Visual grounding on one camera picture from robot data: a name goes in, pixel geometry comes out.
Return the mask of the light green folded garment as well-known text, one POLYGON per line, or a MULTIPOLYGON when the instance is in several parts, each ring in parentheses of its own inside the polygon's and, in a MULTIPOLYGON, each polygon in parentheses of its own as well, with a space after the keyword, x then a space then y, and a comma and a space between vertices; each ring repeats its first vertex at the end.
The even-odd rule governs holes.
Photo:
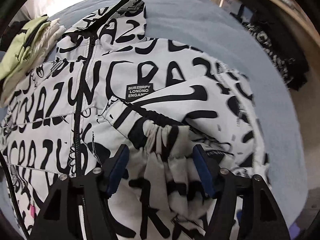
POLYGON ((49 27, 48 16, 44 15, 28 21, 20 29, 1 60, 1 80, 7 78, 24 61, 29 61, 33 49, 49 27))

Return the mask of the wooden bookshelf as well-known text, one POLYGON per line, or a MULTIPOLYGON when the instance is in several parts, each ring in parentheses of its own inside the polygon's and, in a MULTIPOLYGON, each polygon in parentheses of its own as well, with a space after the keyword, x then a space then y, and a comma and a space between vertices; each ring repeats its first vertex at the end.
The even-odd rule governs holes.
POLYGON ((293 10, 281 0, 268 0, 292 32, 308 61, 319 62, 319 33, 303 10, 293 10))

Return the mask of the cream white folded garment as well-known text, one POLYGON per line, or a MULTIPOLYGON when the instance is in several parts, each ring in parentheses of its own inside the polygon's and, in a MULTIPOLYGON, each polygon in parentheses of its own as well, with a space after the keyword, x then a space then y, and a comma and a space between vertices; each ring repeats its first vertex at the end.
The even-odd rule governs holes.
POLYGON ((66 29, 60 24, 59 18, 50 21, 50 27, 44 33, 43 39, 36 44, 33 53, 29 57, 29 61, 24 61, 7 78, 1 80, 1 107, 8 105, 9 98, 12 96, 18 83, 25 77, 27 72, 44 62, 48 53, 53 49, 65 31, 66 29))

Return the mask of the black white patterned clothes pile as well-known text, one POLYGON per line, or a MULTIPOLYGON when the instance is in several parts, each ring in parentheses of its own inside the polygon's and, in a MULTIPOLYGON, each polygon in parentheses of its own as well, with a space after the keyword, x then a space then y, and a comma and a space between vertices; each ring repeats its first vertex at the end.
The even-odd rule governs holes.
POLYGON ((267 10, 240 5, 231 15, 250 33, 270 58, 287 88, 298 91, 306 83, 309 64, 291 32, 267 10))

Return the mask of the blue grey bed sheet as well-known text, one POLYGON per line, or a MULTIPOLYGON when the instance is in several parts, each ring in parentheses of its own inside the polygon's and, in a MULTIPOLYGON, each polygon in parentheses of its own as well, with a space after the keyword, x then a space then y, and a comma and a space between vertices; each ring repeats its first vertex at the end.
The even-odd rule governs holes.
MULTIPOLYGON (((145 35, 146 35, 146 30, 148 28, 148 18, 149 18, 149 12, 148 12, 148 4, 145 3, 146 5, 146 15, 147 15, 147 18, 146 18, 146 29, 145 29, 145 35)), ((234 57, 234 54, 231 52, 231 51, 227 51, 226 53, 224 54, 220 54, 220 53, 217 53, 217 52, 210 52, 210 51, 207 51, 207 50, 204 50, 202 47, 198 47, 196 46, 195 44, 188 44, 190 46, 193 46, 201 51, 204 51, 205 53, 207 53, 208 55, 218 59, 219 61, 223 62, 224 64, 226 64, 229 68, 232 68, 232 69, 236 69, 238 70, 241 74, 244 74, 245 76, 248 77, 248 81, 249 81, 249 75, 246 74, 246 73, 243 73, 243 69, 244 69, 244 63, 243 62, 237 62, 235 60, 235 57, 234 57)), ((10 191, 9 189, 12 187, 12 183, 9 181, 9 170, 8 168, 5 166, 5 160, 1 154, 1 164, 4 168, 4 173, 5 173, 5 176, 6 176, 6 179, 7 179, 7 186, 8 186, 8 194, 9 194, 9 198, 11 200, 11 195, 10 195, 10 191)), ((269 180, 269 177, 268 177, 268 173, 267 173, 267 178, 264 179, 264 181, 266 182, 267 186, 269 187, 271 193, 273 194, 273 189, 274 189, 274 186, 275 184, 274 183, 271 183, 270 180, 269 180)), ((113 195, 108 199, 108 208, 111 212, 111 209, 110 209, 110 205, 111 205, 111 199, 113 197, 113 195)), ((215 206, 215 203, 216 201, 213 199, 213 202, 214 202, 214 205, 212 207, 210 207, 209 211, 208 211, 208 220, 207 220, 207 227, 208 227, 208 223, 210 221, 210 218, 213 214, 213 209, 214 209, 214 206, 215 206)), ((19 224, 18 224, 18 220, 17 220, 17 210, 14 208, 13 204, 12 204, 12 201, 11 201, 11 206, 12 206, 12 209, 14 210, 15 212, 15 220, 16 220, 16 223, 17 223, 17 227, 14 228, 13 232, 11 233, 11 236, 12 237, 21 237, 22 239, 30 239, 30 235, 31 233, 27 233, 27 231, 22 228, 19 224)), ((239 224, 240 224, 240 212, 241 212, 241 208, 242 208, 242 199, 241 198, 238 198, 237 199, 237 204, 236 204, 236 218, 234 220, 234 225, 233 225, 233 228, 232 228, 232 231, 236 231, 238 233, 239 231, 239 224)), ((114 215, 112 215, 112 217, 114 218, 115 220, 115 225, 114 225, 114 229, 115 231, 117 230, 117 227, 116 227, 116 219, 114 217, 114 215)), ((287 228, 288 228, 288 221, 287 219, 284 217, 285 219, 285 223, 287 225, 287 228)), ((204 237, 204 234, 206 232, 202 233, 202 234, 199 234, 199 233, 196 233, 194 234, 190 239, 203 239, 204 237)))

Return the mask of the white black graffiti print jacket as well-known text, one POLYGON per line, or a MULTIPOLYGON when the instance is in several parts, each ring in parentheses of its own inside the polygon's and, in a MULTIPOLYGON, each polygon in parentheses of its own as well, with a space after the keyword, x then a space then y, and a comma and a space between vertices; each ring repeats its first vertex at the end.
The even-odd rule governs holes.
POLYGON ((111 199, 122 239, 190 239, 214 205, 192 160, 201 145, 236 176, 267 178, 248 77, 193 46, 146 37, 143 0, 120 0, 62 34, 18 83, 1 122, 18 224, 31 233, 61 175, 130 151, 111 199))

